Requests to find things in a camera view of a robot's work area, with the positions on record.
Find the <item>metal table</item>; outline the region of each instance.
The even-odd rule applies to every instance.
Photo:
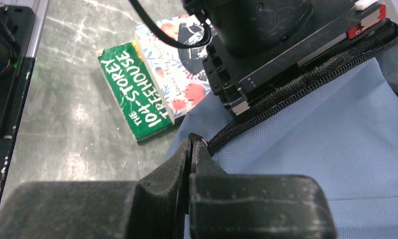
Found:
[[[184,13],[179,0],[141,3],[155,20]],[[51,1],[3,200],[26,181],[138,180],[162,162],[176,129],[137,145],[95,58],[138,24],[127,0]]]

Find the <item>black circle on book cover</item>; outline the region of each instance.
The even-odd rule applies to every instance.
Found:
[[[181,23],[178,29],[178,41],[187,45],[194,44],[203,38],[203,27],[200,25],[188,26],[185,22]],[[196,76],[201,81],[207,81],[205,70],[203,69],[202,60],[206,57],[205,47],[178,49],[178,56],[181,64],[186,70]]]

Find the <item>green book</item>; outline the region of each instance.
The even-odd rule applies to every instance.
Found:
[[[96,56],[138,143],[172,127],[135,42],[100,50]]]

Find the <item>floral book cover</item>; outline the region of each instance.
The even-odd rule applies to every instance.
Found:
[[[156,23],[167,35],[185,44],[203,37],[203,27],[194,16],[182,15]],[[137,26],[135,37],[146,67],[158,88],[172,122],[187,114],[211,88],[202,66],[205,47],[178,49],[160,41],[145,25]]]
[[[97,51],[96,56],[138,143],[172,127],[135,42]]]

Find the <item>zipper teeth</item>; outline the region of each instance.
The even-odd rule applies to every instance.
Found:
[[[299,93],[289,97],[285,101],[275,105],[268,111],[253,117],[247,120],[244,123],[239,125],[234,125],[232,127],[227,126],[226,129],[219,132],[213,139],[211,139],[208,143],[208,151],[211,155],[213,155],[216,151],[222,148],[229,140],[239,136],[240,134],[244,133],[245,131],[249,130],[250,128],[256,126],[257,124],[263,122],[264,120],[272,117],[273,115],[277,114],[281,110],[285,109],[287,106],[297,102],[299,99],[303,98],[304,96],[308,95],[309,93],[313,92],[314,90],[318,89],[319,87],[331,82],[332,80],[338,78],[339,76],[343,75],[344,73],[350,71],[351,69],[355,68],[356,66],[362,64],[363,62],[374,58],[376,55],[380,54],[381,52],[393,47],[398,43],[398,37],[391,40],[389,43],[376,47],[373,50],[370,50],[366,53],[363,53],[362,56],[354,59],[353,61],[347,63],[346,65],[336,69],[334,72],[328,74],[328,76],[323,77],[322,79],[314,82],[310,86],[308,86],[305,90],[300,91]]]

